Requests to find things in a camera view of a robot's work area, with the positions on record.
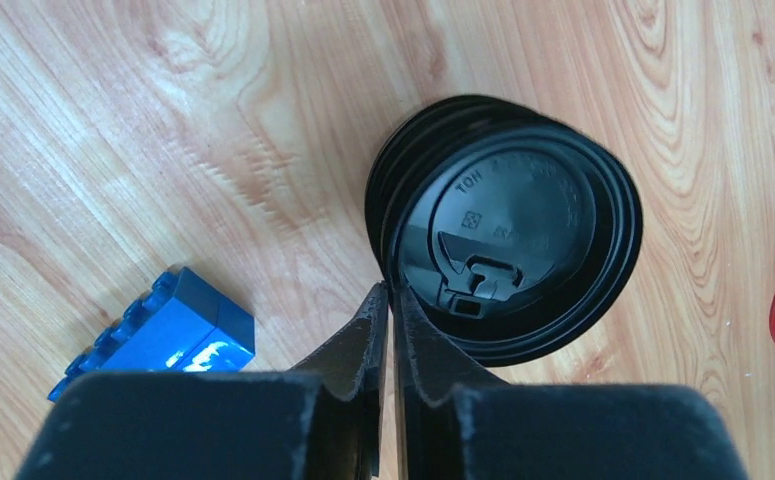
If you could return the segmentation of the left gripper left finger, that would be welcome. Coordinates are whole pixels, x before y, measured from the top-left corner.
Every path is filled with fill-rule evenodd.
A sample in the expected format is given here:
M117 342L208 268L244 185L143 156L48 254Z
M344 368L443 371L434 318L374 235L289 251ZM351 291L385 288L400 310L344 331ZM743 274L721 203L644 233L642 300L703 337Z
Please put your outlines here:
M294 367L102 372L60 397L21 479L369 479L379 473L388 290Z

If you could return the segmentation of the black coffee lid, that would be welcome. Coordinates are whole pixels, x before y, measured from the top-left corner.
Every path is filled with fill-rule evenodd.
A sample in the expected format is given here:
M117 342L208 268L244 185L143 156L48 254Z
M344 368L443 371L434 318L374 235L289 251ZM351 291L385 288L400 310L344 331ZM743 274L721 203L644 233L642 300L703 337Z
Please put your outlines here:
M397 276L430 322L486 367L589 330L628 283L643 213L624 164L563 125L513 125L450 156L407 215Z

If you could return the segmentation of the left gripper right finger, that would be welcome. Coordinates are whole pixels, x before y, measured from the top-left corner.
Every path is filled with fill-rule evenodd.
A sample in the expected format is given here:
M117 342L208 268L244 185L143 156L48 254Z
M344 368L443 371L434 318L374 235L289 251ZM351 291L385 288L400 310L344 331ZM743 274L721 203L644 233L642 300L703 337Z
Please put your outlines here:
M393 294L405 479L743 479L717 410L680 385L518 385Z

